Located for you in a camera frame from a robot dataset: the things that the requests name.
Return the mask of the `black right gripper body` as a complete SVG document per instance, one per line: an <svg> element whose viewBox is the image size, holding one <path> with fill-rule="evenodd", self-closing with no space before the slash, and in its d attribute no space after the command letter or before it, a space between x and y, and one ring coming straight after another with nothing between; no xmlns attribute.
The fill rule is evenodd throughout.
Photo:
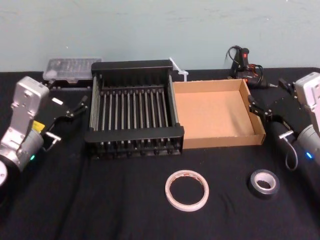
<svg viewBox="0 0 320 240"><path fill-rule="evenodd" d="M310 117L297 98L291 95L276 100L269 106L271 121L283 124L294 135L310 125Z"/></svg>

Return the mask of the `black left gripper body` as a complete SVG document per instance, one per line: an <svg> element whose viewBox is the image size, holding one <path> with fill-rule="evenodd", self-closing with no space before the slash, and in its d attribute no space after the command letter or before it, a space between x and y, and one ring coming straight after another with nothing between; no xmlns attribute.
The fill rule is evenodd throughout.
<svg viewBox="0 0 320 240"><path fill-rule="evenodd" d="M46 133L61 123L72 123L74 111L62 100L49 96L34 118L34 130Z"/></svg>

